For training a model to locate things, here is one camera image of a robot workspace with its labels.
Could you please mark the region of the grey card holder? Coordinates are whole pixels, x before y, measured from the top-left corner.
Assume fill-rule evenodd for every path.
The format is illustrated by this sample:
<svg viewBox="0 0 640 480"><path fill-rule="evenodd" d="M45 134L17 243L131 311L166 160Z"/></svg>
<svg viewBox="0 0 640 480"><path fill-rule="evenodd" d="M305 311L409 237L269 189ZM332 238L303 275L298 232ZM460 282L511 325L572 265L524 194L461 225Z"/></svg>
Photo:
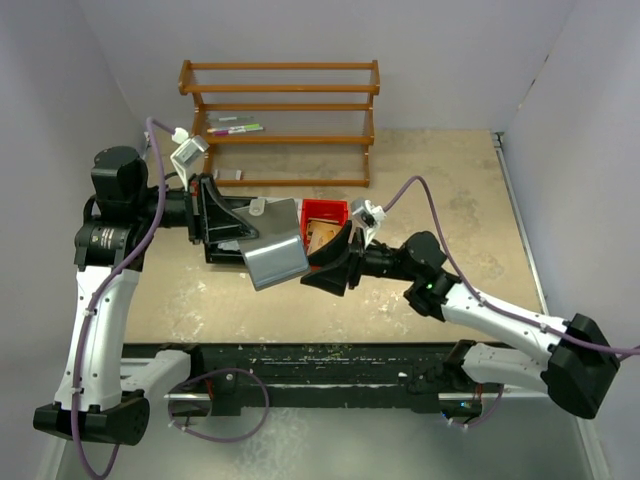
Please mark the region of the grey card holder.
<svg viewBox="0 0 640 480"><path fill-rule="evenodd" d="M257 198L235 212L258 232L257 238L238 241L256 291L310 271L293 198Z"/></svg>

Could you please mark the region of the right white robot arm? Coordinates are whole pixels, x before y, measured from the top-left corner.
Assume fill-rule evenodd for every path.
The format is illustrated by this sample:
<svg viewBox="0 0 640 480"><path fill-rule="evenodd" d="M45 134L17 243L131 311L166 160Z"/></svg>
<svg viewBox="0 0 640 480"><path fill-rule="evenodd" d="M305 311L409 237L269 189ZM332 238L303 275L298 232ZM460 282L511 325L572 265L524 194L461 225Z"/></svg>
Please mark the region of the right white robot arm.
<svg viewBox="0 0 640 480"><path fill-rule="evenodd" d="M452 389L467 391L476 383L520 386L547 395L574 416L594 418L620 368L596 321L583 314L567 320L501 301L446 271L445 261L428 231L393 248L367 244L361 228L345 226L310 256L311 270L301 282L343 296L364 276L407 281L403 296L419 315L483 332L503 344L459 341L444 369Z"/></svg>

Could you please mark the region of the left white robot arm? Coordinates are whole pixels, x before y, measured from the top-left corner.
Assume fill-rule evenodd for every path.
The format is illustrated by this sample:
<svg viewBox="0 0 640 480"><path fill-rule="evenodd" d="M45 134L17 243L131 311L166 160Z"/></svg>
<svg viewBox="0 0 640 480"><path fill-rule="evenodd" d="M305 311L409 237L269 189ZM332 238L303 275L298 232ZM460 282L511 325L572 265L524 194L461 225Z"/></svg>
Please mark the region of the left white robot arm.
<svg viewBox="0 0 640 480"><path fill-rule="evenodd" d="M231 375L239 366L214 362L204 345L165 344L122 377L126 322L151 229L187 226L193 211L183 192L161 195L148 186L146 163L132 147L99 152L91 180L95 193L74 239L77 306L69 355L53 401L35 409L33 426L66 440L133 446L165 394L194 392L206 373Z"/></svg>

